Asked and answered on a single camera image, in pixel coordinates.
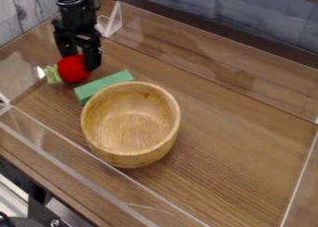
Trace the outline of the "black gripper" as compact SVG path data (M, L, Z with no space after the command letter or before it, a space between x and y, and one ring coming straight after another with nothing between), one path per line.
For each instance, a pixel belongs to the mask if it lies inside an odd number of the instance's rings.
M55 41L61 56L76 55L81 47L84 70L92 72L101 63L103 48L96 29L99 0L57 0L61 18L53 20Z

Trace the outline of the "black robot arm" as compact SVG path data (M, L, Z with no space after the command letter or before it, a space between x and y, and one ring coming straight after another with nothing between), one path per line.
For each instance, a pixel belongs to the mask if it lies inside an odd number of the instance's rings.
M57 0L61 17L52 20L53 36L61 56L77 55L81 48L84 70L101 63L101 34L96 29L99 0Z

